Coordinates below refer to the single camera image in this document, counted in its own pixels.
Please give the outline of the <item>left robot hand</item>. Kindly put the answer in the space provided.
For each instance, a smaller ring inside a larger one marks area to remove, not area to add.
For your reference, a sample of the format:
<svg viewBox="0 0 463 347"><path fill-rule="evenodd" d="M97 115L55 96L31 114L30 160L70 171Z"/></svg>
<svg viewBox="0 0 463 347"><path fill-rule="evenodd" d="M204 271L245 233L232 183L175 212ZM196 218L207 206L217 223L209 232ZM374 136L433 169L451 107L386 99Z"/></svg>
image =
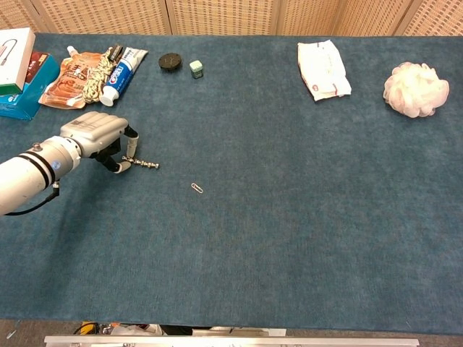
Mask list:
<svg viewBox="0 0 463 347"><path fill-rule="evenodd" d="M131 167L127 160L116 162L112 156L121 151L121 137L128 138L126 156L135 156L138 133L128 120L107 113L90 111L68 122L60 129L60 137L73 141L81 158L95 159L110 172L119 174Z"/></svg>

